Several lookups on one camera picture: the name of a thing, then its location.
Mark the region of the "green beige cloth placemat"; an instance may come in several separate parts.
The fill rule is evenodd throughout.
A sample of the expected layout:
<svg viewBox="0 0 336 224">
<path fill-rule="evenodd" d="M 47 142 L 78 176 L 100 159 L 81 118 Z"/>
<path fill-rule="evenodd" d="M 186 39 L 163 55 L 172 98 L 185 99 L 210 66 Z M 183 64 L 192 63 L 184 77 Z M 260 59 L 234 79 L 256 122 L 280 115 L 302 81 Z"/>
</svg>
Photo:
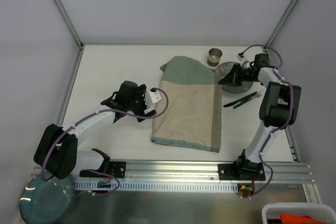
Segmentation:
<svg viewBox="0 0 336 224">
<path fill-rule="evenodd" d="M 153 119 L 151 142 L 218 153 L 222 131 L 222 88 L 213 69 L 199 61 L 175 56 L 161 68 L 156 104 L 163 115 Z"/>
</svg>

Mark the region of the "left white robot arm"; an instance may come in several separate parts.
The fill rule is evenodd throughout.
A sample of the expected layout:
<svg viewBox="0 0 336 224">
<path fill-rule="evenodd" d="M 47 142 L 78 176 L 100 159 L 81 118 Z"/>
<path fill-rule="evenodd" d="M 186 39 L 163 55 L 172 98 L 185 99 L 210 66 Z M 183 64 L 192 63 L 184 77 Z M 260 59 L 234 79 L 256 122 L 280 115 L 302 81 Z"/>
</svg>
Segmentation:
<svg viewBox="0 0 336 224">
<path fill-rule="evenodd" d="M 72 172 L 81 177 L 103 177 L 112 168 L 110 156 L 93 148 L 79 151 L 79 145 L 105 126 L 112 125 L 125 116 L 142 122 L 156 116 L 151 106 L 162 99 L 156 88 L 124 81 L 119 90 L 103 100 L 99 106 L 82 119 L 58 126 L 47 126 L 34 155 L 34 162 L 42 167 L 44 181 L 54 177 L 64 179 Z"/>
</svg>

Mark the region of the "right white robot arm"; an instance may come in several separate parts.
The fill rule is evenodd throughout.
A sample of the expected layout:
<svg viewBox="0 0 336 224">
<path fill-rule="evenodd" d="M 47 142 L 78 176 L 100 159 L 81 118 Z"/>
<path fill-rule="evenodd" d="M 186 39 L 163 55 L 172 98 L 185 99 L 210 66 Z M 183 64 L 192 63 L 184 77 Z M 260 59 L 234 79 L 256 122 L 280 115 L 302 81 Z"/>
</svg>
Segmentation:
<svg viewBox="0 0 336 224">
<path fill-rule="evenodd" d="M 220 180 L 264 181 L 264 155 L 279 132 L 294 124 L 301 88 L 279 74 L 277 67 L 270 64 L 268 54 L 255 55 L 249 68 L 235 63 L 218 84 L 240 87 L 243 82 L 259 82 L 266 89 L 259 109 L 260 126 L 252 142 L 233 163 L 218 165 L 218 175 Z"/>
</svg>

